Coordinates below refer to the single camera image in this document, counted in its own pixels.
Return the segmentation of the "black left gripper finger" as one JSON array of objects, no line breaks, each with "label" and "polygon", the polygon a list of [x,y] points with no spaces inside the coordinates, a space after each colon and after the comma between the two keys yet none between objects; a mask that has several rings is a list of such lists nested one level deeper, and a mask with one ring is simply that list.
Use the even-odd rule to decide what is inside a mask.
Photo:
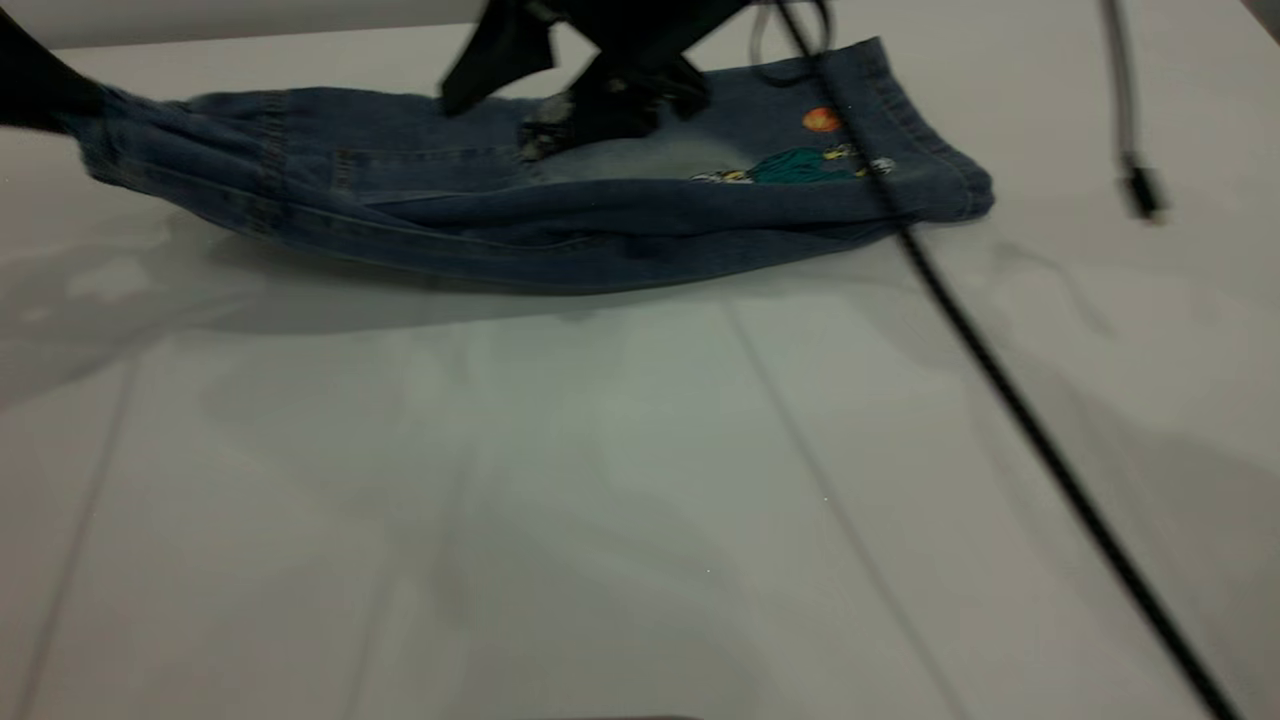
[{"label": "black left gripper finger", "polygon": [[65,133],[63,119],[102,115],[102,87],[1,12],[1,127]]}]

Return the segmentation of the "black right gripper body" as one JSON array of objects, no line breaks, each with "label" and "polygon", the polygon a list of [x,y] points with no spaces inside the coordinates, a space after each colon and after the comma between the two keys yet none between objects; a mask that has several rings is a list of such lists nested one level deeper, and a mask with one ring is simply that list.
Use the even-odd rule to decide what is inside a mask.
[{"label": "black right gripper body", "polygon": [[680,58],[748,1],[559,1],[564,20],[612,60],[658,67]]}]

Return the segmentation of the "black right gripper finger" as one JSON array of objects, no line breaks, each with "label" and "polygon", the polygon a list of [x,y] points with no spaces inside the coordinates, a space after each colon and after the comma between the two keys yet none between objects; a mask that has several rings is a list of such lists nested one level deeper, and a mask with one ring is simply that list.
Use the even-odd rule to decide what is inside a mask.
[{"label": "black right gripper finger", "polygon": [[596,58],[564,91],[545,97],[518,129],[518,156],[540,161],[593,143],[643,138],[668,109],[687,120],[710,105],[710,88],[678,58],[655,70],[617,70]]},{"label": "black right gripper finger", "polygon": [[460,117],[506,86],[556,65],[544,1],[489,1],[470,41],[439,87],[445,117]]}]

